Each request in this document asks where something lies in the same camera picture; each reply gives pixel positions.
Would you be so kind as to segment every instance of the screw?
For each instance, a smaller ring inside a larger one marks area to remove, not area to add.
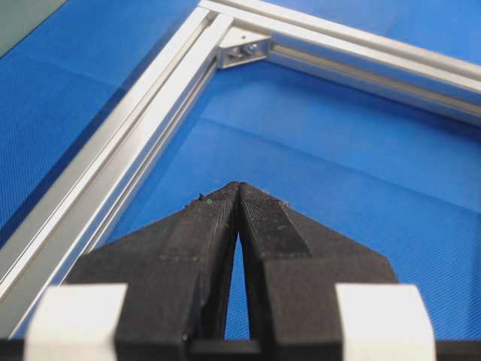
[[[247,53],[248,55],[254,55],[255,53],[257,53],[258,49],[259,49],[259,47],[257,46],[256,43],[244,45],[242,47],[242,51]]]

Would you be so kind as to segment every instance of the blue textured surface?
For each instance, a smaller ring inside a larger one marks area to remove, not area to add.
[[[469,126],[276,65],[223,71],[111,239],[199,193],[248,181],[385,254],[401,281],[418,285],[438,338],[479,338],[480,137]],[[246,316],[243,302],[237,312],[230,309]],[[234,326],[227,335],[247,336]]]
[[[196,2],[70,0],[0,58],[0,247]]]
[[[481,63],[477,0],[273,2]],[[0,167],[11,190],[2,222],[191,7],[110,4],[72,0],[34,33],[42,36],[0,59]],[[213,79],[110,239],[248,181],[387,255],[401,281],[418,285],[438,338],[481,338],[480,139],[469,126],[275,65],[234,68]],[[241,269],[236,255],[228,338],[248,336]]]

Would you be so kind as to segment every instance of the green surface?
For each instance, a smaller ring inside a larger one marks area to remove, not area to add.
[[[8,52],[66,0],[0,0],[0,56]]]

